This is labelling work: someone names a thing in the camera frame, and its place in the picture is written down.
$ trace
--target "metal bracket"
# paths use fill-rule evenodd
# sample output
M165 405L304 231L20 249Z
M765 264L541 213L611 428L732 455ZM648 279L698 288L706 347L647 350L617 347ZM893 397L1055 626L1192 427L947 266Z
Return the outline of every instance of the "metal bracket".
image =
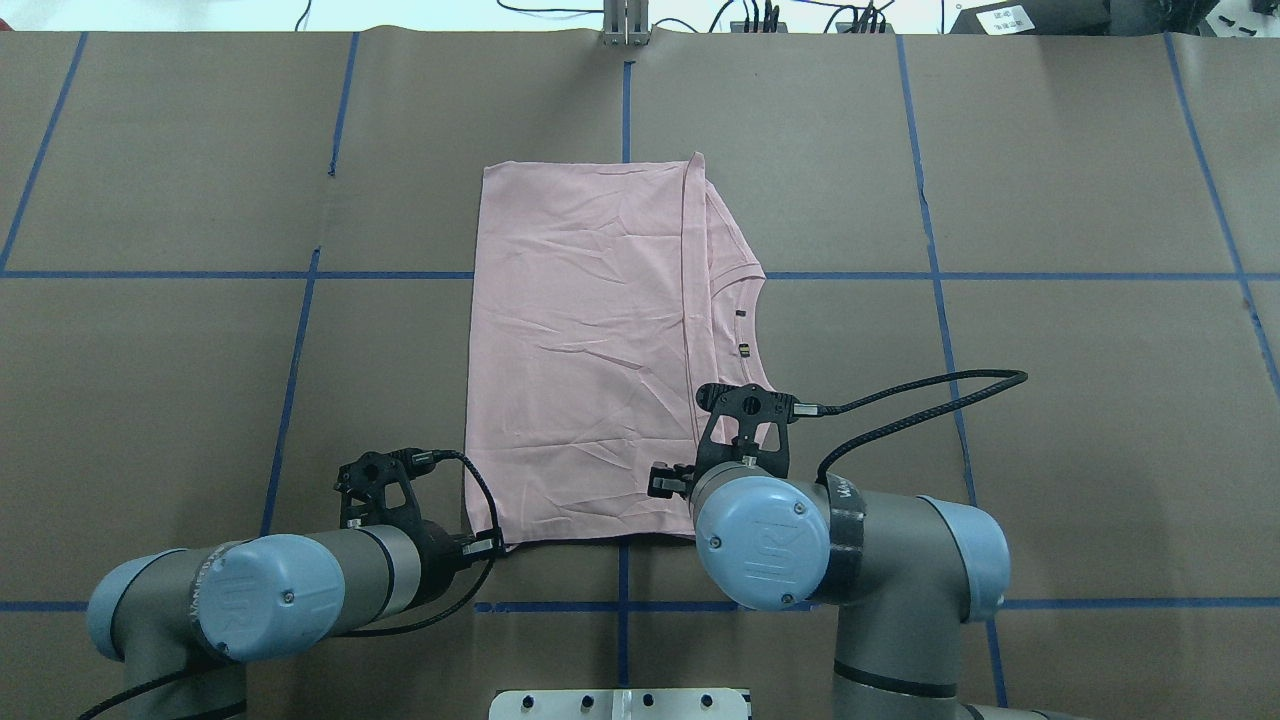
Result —
M649 45L649 0L604 0L605 45Z
M750 720L751 693L731 688L507 691L489 720Z

